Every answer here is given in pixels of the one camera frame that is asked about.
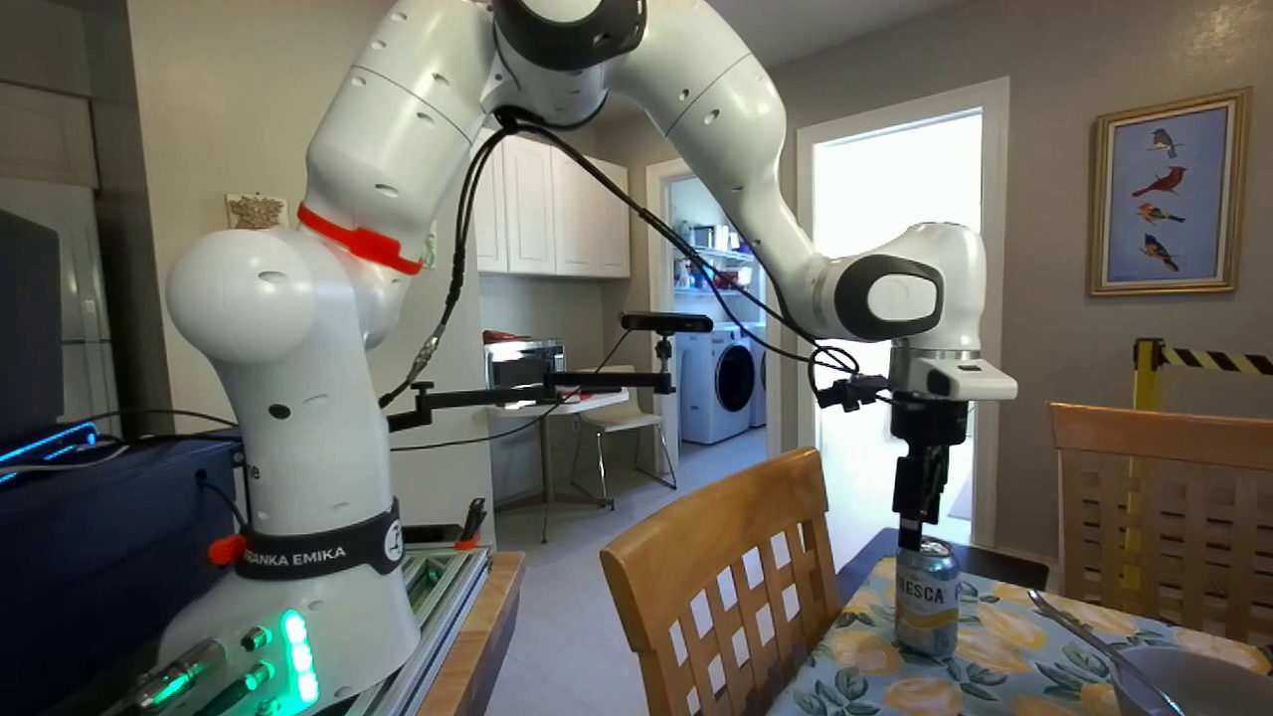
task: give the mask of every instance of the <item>washing machine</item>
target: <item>washing machine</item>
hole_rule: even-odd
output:
[[[737,326],[681,333],[681,440],[711,445],[754,431],[755,354]]]

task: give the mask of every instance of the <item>doorway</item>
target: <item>doorway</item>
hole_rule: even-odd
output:
[[[665,416],[665,445],[684,465],[754,465],[770,453],[770,354],[747,333],[764,339],[774,326],[742,290],[764,297],[764,270],[684,159],[649,167],[644,185],[644,201],[711,268],[737,279],[733,287],[707,290],[703,279],[649,232],[649,306],[711,318],[711,333],[672,333],[677,395],[652,398],[652,411]]]
[[[912,221],[966,221],[986,242],[983,348],[999,358],[1002,326],[1002,201],[1008,201],[1008,79],[849,114],[800,132],[806,226],[828,256],[865,256]],[[865,375],[889,375],[890,343],[844,343]],[[970,436],[951,451],[945,517],[949,539],[994,539],[994,404],[970,411]],[[897,526],[890,484],[902,440],[890,411],[855,412],[800,401],[800,440],[815,440],[828,465],[833,517],[877,533]]]

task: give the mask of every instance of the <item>doorframe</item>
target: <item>doorframe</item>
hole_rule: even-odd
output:
[[[677,175],[692,175],[684,159],[665,159],[644,167],[644,208],[652,213],[670,213],[670,184]],[[677,290],[672,290],[672,252],[670,240],[652,226],[644,226],[644,293],[649,309],[672,309]],[[665,421],[665,451],[681,461],[681,395],[658,395],[652,412]]]
[[[897,124],[918,124],[932,114],[954,114],[954,111],[983,111],[983,242],[986,242],[986,314],[983,314],[983,354],[1002,366],[1002,256],[1008,256],[1008,132],[1012,132],[1012,79],[986,79],[986,82],[966,82],[951,86],[938,94],[918,94],[909,104],[877,106],[877,111],[855,111],[839,114],[828,124],[814,124],[795,132],[795,213],[806,226],[814,226],[814,148],[839,140],[839,134],[861,134],[861,132],[880,132]],[[806,398],[795,404],[795,436],[806,445],[815,445],[815,404]],[[970,539],[975,543],[994,543],[999,527],[999,404],[979,401],[975,404],[975,517],[970,517]]]

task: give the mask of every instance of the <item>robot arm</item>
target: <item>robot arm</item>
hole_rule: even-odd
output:
[[[368,344],[428,270],[440,201],[490,114],[572,128],[611,91],[638,98],[707,184],[806,339],[900,344],[897,421],[914,453],[900,513],[928,517],[963,401],[1015,395],[979,358],[975,236],[928,221],[872,256],[819,256],[780,196],[784,104],[703,0],[397,0],[310,143],[303,226],[214,232],[170,270],[170,318],[245,424],[249,539],[237,573],[168,628],[161,660],[245,645],[245,628],[296,612],[316,647],[296,695],[322,708],[414,653]]]
[[[509,70],[555,86],[534,111],[581,124],[616,91],[670,134],[747,236],[806,339],[897,339],[890,384],[909,395],[1015,398],[1015,380],[979,358],[983,242],[954,221],[918,221],[872,256],[815,252],[780,196],[784,98],[711,2],[652,0],[640,16],[638,0],[501,0],[494,24]]]

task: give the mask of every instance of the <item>ceiling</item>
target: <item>ceiling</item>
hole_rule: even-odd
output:
[[[707,0],[764,66],[861,41],[954,0]]]

